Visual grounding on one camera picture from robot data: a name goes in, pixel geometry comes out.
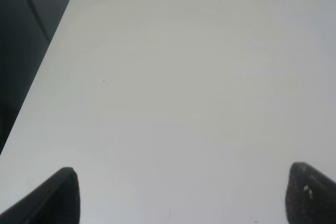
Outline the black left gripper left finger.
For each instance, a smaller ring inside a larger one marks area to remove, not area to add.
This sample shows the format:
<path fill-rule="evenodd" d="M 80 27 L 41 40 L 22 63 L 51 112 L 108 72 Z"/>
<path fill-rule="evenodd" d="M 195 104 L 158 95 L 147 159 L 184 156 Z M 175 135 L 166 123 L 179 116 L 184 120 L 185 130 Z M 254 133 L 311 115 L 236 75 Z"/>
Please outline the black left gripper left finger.
<path fill-rule="evenodd" d="M 63 167 L 35 190 L 1 213 L 1 223 L 79 223 L 77 173 Z"/>

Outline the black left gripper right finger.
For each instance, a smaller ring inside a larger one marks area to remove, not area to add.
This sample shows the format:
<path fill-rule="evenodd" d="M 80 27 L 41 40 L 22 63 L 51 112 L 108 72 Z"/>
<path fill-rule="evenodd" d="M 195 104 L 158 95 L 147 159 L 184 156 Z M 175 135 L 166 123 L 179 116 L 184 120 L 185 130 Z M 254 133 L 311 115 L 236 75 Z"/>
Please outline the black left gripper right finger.
<path fill-rule="evenodd" d="M 335 182 L 305 162 L 294 162 L 289 170 L 285 210 L 290 224 L 335 223 Z"/>

